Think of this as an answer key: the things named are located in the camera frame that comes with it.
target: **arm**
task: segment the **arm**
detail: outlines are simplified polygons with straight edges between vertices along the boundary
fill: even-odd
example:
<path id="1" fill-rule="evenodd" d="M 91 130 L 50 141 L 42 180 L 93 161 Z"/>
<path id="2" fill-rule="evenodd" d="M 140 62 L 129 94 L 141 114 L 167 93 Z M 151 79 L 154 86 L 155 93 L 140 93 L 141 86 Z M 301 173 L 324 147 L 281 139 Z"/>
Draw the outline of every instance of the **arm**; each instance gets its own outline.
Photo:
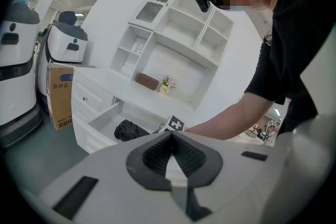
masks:
<path id="1" fill-rule="evenodd" d="M 256 72 L 243 98 L 207 122 L 188 129 L 188 132 L 221 140 L 230 139 L 258 122 L 275 101 L 279 103 L 281 97 L 284 100 L 281 83 L 269 59 L 271 42 L 271 34 L 268 33 L 261 45 Z"/>
<path id="2" fill-rule="evenodd" d="M 253 93 L 245 93 L 238 103 L 187 131 L 221 140 L 230 139 L 254 125 L 272 105 L 272 101 Z"/>

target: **person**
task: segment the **person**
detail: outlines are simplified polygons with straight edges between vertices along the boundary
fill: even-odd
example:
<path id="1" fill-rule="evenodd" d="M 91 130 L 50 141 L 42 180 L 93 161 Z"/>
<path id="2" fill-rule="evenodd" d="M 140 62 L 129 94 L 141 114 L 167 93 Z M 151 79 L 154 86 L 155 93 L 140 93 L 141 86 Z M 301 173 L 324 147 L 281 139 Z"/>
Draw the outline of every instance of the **person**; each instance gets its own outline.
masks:
<path id="1" fill-rule="evenodd" d="M 331 31 L 335 22 L 333 0 L 216 1 L 222 9 L 272 10 L 272 31 L 263 39 L 256 71 L 244 96 L 212 119 L 187 131 L 230 139 L 253 126 L 274 102 L 284 104 L 286 97 L 291 102 L 279 135 L 315 117 L 317 110 L 300 74 Z"/>

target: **white robot body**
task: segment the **white robot body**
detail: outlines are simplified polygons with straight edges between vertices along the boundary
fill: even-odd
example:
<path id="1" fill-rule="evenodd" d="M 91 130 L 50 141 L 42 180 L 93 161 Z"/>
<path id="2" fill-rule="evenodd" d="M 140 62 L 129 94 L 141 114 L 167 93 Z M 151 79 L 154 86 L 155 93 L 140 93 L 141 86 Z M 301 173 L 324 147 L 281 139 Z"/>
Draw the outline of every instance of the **white robot body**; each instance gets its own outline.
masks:
<path id="1" fill-rule="evenodd" d="M 0 142 L 9 147 L 42 122 L 34 86 L 33 53 L 38 14 L 25 4 L 10 7 L 0 30 Z"/>
<path id="2" fill-rule="evenodd" d="M 86 45 L 87 35 L 77 26 L 62 23 L 51 25 L 41 51 L 38 68 L 38 89 L 42 95 L 47 95 L 48 63 L 81 63 Z"/>
<path id="3" fill-rule="evenodd" d="M 14 31 L 10 31 L 12 24 L 16 25 Z M 8 40 L 0 47 L 0 67 L 6 67 L 8 73 L 0 81 L 0 125 L 26 113 L 36 103 L 33 51 L 37 30 L 38 24 L 3 22 L 0 36 L 6 39 L 11 34 L 17 40 Z"/>
<path id="4" fill-rule="evenodd" d="M 16 25 L 13 32 L 9 29 L 12 24 Z M 34 51 L 37 30 L 38 24 L 29 25 L 4 21 L 0 30 L 0 37 L 3 37 L 5 33 L 17 34 L 18 43 L 0 47 L 0 67 L 19 65 L 30 60 Z"/>

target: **black bag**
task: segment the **black bag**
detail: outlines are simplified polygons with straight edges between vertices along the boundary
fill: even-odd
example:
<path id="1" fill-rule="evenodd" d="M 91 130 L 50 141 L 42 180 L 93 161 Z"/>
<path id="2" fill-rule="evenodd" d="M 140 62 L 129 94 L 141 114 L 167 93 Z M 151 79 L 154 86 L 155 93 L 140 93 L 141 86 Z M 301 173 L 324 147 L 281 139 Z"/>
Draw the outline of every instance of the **black bag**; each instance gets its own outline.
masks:
<path id="1" fill-rule="evenodd" d="M 128 120 L 122 121 L 114 131 L 114 136 L 123 141 L 133 140 L 145 135 L 149 135 L 149 133 Z"/>

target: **black t-shirt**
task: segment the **black t-shirt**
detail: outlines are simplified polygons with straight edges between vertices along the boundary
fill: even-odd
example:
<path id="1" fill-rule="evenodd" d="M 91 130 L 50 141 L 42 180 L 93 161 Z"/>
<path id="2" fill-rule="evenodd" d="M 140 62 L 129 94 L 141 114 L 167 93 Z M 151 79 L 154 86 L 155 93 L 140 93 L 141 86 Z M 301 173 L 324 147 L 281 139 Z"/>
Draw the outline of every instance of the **black t-shirt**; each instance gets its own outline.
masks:
<path id="1" fill-rule="evenodd" d="M 291 99 L 279 134 L 317 115 L 300 75 L 331 31 L 335 17 L 334 4 L 329 3 L 278 0 L 274 9 L 272 36 L 264 38 L 256 72 L 245 92 L 279 104 L 285 97 Z"/>

